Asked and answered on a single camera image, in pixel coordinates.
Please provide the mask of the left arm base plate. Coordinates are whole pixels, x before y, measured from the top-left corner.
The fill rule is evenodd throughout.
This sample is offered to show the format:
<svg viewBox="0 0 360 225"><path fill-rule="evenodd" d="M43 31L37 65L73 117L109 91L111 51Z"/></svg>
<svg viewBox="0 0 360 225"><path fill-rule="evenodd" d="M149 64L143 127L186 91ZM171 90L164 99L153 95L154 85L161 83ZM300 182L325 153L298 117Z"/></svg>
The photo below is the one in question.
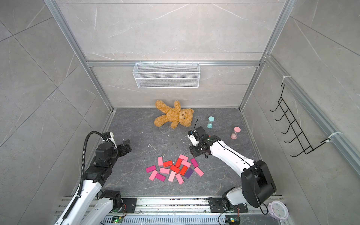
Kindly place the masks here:
<svg viewBox="0 0 360 225"><path fill-rule="evenodd" d="M116 200L112 213L134 213L137 206L137 198L122 198Z"/></svg>

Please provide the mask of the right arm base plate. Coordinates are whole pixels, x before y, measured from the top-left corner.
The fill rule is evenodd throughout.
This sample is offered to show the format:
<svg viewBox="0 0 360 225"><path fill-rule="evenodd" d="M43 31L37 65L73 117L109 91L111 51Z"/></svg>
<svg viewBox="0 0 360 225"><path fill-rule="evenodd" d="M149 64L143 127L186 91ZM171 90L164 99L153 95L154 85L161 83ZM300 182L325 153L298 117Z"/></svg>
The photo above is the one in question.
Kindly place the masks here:
<svg viewBox="0 0 360 225"><path fill-rule="evenodd" d="M231 205L229 201L220 197L209 197L208 204L210 205L211 213L220 213L220 212L224 212L225 210L227 210L228 212L230 211L235 211L240 213L248 212L248 207L246 203L240 203L234 206Z"/></svg>

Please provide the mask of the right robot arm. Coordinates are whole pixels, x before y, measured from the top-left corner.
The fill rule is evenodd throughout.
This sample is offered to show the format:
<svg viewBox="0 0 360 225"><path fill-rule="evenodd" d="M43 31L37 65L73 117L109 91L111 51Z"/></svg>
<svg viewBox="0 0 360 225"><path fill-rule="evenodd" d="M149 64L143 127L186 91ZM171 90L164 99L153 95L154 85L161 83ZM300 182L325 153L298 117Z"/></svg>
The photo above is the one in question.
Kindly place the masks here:
<svg viewBox="0 0 360 225"><path fill-rule="evenodd" d="M222 195L222 204L230 209L239 204L248 203L259 208L277 191L267 164L254 161L229 147L218 136L209 136L202 126L187 133L192 145L189 147L193 157L204 154L213 155L225 162L241 178L241 186L232 188Z"/></svg>

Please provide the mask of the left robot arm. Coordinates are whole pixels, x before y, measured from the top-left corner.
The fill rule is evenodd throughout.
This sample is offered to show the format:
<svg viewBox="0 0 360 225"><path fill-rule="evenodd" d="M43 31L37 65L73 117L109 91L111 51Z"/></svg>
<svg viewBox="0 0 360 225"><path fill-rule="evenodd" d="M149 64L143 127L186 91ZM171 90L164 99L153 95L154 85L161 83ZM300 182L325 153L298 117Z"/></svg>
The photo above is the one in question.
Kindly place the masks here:
<svg viewBox="0 0 360 225"><path fill-rule="evenodd" d="M112 141L104 142L97 148L95 164L84 172L82 184L65 211L55 222L56 225L99 225L111 211L118 212L124 202L120 191L101 191L119 157L131 152L130 140L115 146Z"/></svg>

